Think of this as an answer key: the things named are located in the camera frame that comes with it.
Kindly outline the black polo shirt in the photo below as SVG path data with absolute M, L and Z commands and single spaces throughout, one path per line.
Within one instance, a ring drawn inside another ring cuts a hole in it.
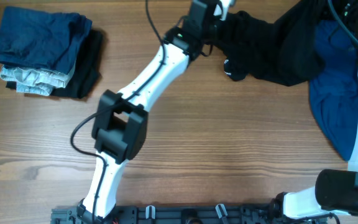
M 273 23 L 245 11 L 229 13 L 213 37 L 226 56 L 226 74 L 235 81 L 251 74 L 293 86 L 318 77 L 330 63 L 357 66 L 356 48 L 326 1 L 299 1 Z

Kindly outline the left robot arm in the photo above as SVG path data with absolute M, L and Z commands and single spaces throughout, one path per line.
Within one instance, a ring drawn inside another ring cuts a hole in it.
M 130 84 L 117 93 L 106 90 L 97 112 L 85 118 L 71 136 L 88 121 L 93 121 L 96 167 L 87 196 L 77 206 L 82 223 L 105 223 L 111 220 L 116 206 L 117 188 L 126 164 L 142 148 L 149 112 L 165 89 L 185 73 L 190 63 L 203 55 L 218 33 L 218 23 L 225 21 L 234 1 L 192 1 L 187 15 L 164 36 L 152 61 Z

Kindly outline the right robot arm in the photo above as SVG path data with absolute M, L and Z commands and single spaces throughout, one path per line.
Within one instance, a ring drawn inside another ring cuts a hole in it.
M 314 186 L 279 194 L 270 204 L 272 218 L 358 216 L 358 1 L 328 1 L 327 6 L 333 18 L 319 24 L 315 45 L 326 67 L 310 82 L 310 103 L 347 169 L 322 170 Z

